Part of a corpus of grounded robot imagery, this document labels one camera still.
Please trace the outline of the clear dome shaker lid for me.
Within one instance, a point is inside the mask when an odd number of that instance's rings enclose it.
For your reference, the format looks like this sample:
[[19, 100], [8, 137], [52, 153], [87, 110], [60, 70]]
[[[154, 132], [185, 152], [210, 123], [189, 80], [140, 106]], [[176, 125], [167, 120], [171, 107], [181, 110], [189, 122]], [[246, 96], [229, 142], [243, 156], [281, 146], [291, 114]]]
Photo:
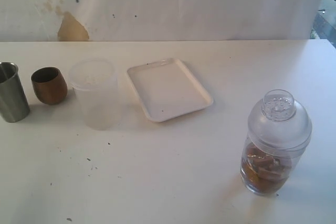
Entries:
[[300, 150], [310, 142], [311, 133], [307, 110], [286, 90], [267, 92], [248, 117], [248, 136], [259, 148]]

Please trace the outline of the brown wooden cubes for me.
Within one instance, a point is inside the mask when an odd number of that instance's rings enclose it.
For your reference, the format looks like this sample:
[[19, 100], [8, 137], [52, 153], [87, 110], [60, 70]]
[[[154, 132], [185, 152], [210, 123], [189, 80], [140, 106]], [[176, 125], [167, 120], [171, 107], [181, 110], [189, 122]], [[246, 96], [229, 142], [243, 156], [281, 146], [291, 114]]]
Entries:
[[292, 170], [289, 158], [271, 156], [253, 143], [245, 146], [240, 173], [246, 186], [259, 194], [273, 194], [287, 181]]

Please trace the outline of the brown wooden cup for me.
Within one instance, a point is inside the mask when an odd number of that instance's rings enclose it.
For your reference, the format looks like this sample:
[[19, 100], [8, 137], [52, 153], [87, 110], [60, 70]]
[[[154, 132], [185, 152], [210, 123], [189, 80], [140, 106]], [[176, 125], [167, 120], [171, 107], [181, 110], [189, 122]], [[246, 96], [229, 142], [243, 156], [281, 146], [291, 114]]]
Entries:
[[56, 67], [38, 69], [30, 79], [37, 99], [46, 105], [59, 104], [67, 96], [67, 84]]

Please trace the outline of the clear plastic shaker cup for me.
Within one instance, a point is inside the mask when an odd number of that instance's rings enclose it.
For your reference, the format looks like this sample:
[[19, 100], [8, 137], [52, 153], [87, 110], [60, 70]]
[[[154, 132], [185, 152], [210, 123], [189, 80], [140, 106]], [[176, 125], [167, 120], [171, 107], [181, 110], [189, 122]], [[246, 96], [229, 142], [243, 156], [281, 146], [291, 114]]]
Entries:
[[288, 180], [310, 143], [275, 137], [270, 142], [249, 132], [241, 157], [240, 174], [245, 186], [258, 195], [276, 193]]

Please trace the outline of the stainless steel cup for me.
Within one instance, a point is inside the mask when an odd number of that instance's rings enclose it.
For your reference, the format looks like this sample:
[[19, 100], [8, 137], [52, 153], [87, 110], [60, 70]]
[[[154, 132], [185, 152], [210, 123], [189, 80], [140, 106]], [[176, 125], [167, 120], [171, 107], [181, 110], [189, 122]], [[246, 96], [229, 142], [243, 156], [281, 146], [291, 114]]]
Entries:
[[8, 123], [15, 123], [29, 113], [18, 66], [12, 62], [1, 62], [1, 117]]

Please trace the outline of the white rectangular tray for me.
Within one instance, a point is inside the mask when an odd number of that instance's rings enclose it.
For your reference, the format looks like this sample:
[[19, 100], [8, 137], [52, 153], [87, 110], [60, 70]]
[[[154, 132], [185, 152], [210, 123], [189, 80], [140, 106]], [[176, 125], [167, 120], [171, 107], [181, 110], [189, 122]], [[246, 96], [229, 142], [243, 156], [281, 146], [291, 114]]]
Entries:
[[127, 75], [145, 116], [155, 123], [200, 111], [214, 101], [179, 59], [134, 66]]

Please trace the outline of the translucent plastic container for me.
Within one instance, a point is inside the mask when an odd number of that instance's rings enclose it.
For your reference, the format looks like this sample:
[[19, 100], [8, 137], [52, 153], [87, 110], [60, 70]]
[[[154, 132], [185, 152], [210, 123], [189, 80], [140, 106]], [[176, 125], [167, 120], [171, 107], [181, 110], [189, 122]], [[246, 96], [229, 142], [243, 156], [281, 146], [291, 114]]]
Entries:
[[71, 67], [69, 81], [80, 104], [84, 122], [106, 130], [117, 122], [120, 100], [117, 72], [106, 59], [87, 59]]

